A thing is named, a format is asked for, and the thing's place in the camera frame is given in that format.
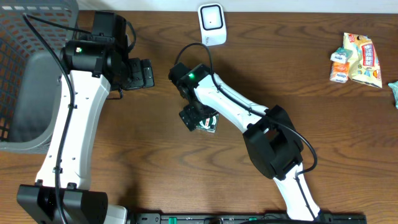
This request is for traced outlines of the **dark green Zam-Buk tin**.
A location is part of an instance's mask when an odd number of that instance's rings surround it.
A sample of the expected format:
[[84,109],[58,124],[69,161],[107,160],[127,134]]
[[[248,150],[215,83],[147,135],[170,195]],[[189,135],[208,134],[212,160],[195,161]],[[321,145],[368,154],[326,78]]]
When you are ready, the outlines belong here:
[[200,121],[197,124],[196,129],[201,131],[206,131],[209,133],[215,133],[218,125],[218,120],[219,120],[219,114],[216,114],[210,118]]

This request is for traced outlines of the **orange Kleenex tissue pack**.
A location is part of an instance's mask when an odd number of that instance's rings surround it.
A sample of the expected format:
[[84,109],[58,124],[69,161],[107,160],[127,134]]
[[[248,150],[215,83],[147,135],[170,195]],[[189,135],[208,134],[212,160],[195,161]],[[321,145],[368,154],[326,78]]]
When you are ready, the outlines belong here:
[[330,72],[330,81],[346,83],[348,81],[349,63],[333,62]]

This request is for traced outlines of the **teal Kleenex tissue pack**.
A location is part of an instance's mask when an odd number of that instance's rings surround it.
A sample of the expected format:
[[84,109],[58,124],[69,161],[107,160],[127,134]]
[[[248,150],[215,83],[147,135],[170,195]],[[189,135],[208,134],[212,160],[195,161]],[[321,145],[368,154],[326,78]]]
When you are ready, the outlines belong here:
[[335,52],[331,54],[330,60],[332,62],[338,62],[346,64],[353,54],[352,50],[339,47]]

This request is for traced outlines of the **cream blue chips bag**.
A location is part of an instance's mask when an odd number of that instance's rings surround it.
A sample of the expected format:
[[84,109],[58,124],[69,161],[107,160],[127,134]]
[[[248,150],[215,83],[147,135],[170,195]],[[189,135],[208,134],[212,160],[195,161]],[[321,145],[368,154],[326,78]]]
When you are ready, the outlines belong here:
[[343,47],[352,51],[348,59],[349,78],[365,85],[382,88],[381,66],[372,40],[366,35],[344,33]]

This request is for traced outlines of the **mint green wipes packet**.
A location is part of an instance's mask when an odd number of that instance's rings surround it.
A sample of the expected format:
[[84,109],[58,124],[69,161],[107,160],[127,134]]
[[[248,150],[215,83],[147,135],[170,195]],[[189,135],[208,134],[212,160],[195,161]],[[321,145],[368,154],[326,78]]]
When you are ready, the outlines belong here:
[[398,109],[398,81],[389,83],[388,87],[390,87],[392,90],[392,93],[394,96],[395,107],[396,107],[396,109]]

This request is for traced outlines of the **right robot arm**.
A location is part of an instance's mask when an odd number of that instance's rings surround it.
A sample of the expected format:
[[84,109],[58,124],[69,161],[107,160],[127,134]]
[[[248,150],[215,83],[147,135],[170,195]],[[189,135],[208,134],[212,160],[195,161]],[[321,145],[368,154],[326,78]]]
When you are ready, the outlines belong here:
[[288,217],[320,220],[320,207],[305,182],[304,174],[308,170],[303,166],[301,155],[305,146],[310,150],[313,147],[295,130],[283,108],[269,109],[250,101],[204,64],[189,69],[177,63],[170,69],[169,80],[188,101],[179,116],[190,131],[208,118],[224,116],[242,132],[255,168],[276,183]]

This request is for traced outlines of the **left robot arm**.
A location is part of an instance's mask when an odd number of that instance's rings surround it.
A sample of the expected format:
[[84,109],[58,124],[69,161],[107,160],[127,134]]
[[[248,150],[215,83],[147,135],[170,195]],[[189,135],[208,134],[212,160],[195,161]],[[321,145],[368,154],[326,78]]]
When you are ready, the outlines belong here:
[[151,61],[128,54],[125,45],[88,40],[62,49],[66,74],[50,147],[35,183],[17,192],[37,223],[129,223],[126,207],[90,190],[93,143],[109,93],[154,86]]

